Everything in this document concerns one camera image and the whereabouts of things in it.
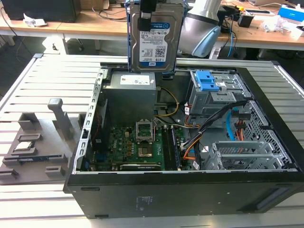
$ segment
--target label sticker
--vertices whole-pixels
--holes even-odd
[[[144,211],[148,209],[150,205],[153,203],[153,196],[139,196],[135,199],[135,209],[137,211]]]
[[[193,162],[193,167],[194,167],[196,170],[199,170],[200,165],[198,165],[197,162],[194,161],[194,162]]]
[[[208,146],[204,146],[201,152],[209,152],[209,147]]]
[[[225,82],[216,82],[215,84],[220,87],[226,86]]]
[[[142,64],[157,67],[166,61],[168,44],[165,36],[169,31],[169,23],[152,22],[150,32],[140,32],[139,61]]]
[[[120,78],[121,85],[149,85],[149,75],[122,75]]]
[[[189,107],[185,107],[185,114],[190,115],[190,108]]]
[[[32,161],[34,161],[34,160],[33,160],[32,158],[24,158],[24,159],[18,159],[18,161],[19,161],[19,162],[22,162],[22,161],[23,161],[23,162],[29,162],[29,161],[32,162]]]

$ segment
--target blue latch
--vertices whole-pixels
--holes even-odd
[[[217,92],[219,88],[215,85],[215,78],[206,70],[196,71],[196,81],[200,85],[201,91]]]

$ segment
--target blue cable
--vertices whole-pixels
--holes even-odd
[[[228,53],[228,57],[229,57],[229,56],[230,56],[230,54],[231,54],[231,51],[232,51],[232,45],[233,45],[232,24],[233,24],[233,22],[231,23],[231,26],[230,26],[231,44],[230,44],[230,51],[229,51],[229,53]]]
[[[230,140],[235,141],[231,127],[230,127],[230,118],[231,118],[231,111],[228,112],[227,117],[226,117],[226,128],[227,128],[227,132],[230,137]]]

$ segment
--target floor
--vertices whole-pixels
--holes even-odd
[[[53,53],[52,45],[46,44],[46,47],[42,44],[45,43],[45,38],[36,37],[14,37],[16,45],[13,47],[4,45],[0,47],[0,99],[6,94],[11,85],[20,75],[27,63],[31,59],[31,55],[21,44],[20,40],[23,40],[28,50],[32,53]],[[79,43],[76,39],[70,39],[68,43],[69,53],[71,55],[107,55],[107,56],[126,56],[127,46],[124,41],[110,41],[103,40],[101,42],[101,50],[96,51],[93,40],[82,40],[84,50],[79,50]],[[221,51],[219,58],[227,59],[229,48],[226,47]],[[245,57],[245,49],[237,49],[237,59],[243,59]],[[304,87],[304,59],[295,55],[295,52],[291,51],[277,51],[268,50],[263,58],[260,60],[276,60],[281,66]]]

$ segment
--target motherboard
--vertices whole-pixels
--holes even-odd
[[[150,133],[152,141],[141,140]],[[91,168],[96,171],[175,170],[181,166],[180,143],[184,140],[180,127],[154,126],[150,131],[143,124],[139,127],[112,126],[108,149],[95,151]],[[172,156],[166,156],[164,151],[172,151]]]

